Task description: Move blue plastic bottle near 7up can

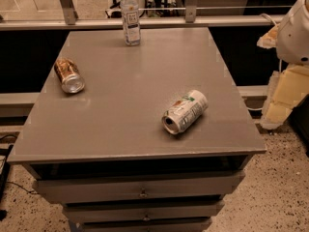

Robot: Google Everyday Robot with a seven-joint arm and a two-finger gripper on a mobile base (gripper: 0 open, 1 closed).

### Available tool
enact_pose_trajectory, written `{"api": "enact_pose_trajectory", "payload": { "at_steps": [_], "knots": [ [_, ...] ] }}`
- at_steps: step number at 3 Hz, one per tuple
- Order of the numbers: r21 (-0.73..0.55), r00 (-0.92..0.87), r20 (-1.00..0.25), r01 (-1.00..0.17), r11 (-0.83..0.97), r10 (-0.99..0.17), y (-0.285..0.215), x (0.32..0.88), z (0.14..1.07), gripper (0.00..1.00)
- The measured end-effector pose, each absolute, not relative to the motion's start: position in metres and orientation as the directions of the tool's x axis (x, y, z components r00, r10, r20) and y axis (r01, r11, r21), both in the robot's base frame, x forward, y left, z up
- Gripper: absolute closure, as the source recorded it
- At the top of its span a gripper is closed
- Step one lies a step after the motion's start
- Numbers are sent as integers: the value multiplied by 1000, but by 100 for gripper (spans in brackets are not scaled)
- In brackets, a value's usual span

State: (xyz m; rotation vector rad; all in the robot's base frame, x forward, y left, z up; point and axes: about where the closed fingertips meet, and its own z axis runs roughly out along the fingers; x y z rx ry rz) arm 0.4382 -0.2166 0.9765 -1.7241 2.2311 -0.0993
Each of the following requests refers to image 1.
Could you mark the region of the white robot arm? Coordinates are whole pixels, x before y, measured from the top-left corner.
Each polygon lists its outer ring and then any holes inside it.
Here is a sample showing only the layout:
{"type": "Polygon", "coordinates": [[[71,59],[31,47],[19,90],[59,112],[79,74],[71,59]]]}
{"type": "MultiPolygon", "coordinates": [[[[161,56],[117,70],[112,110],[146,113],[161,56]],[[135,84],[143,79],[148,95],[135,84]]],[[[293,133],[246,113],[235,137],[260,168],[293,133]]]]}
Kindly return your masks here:
{"type": "Polygon", "coordinates": [[[257,46],[276,49],[282,71],[269,79],[260,125],[275,130],[309,95],[309,0],[297,0],[283,17],[257,41],[257,46]]]}

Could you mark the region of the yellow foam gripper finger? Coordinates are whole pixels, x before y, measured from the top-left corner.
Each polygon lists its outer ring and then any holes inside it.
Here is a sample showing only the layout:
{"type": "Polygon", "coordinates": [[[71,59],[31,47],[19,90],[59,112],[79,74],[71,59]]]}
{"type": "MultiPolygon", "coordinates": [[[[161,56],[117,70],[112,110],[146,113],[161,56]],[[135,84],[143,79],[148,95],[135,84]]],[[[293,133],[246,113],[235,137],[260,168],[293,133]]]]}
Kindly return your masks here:
{"type": "Polygon", "coordinates": [[[309,66],[289,64],[284,71],[274,72],[262,109],[262,128],[275,130],[280,127],[308,95],[309,66]]]}

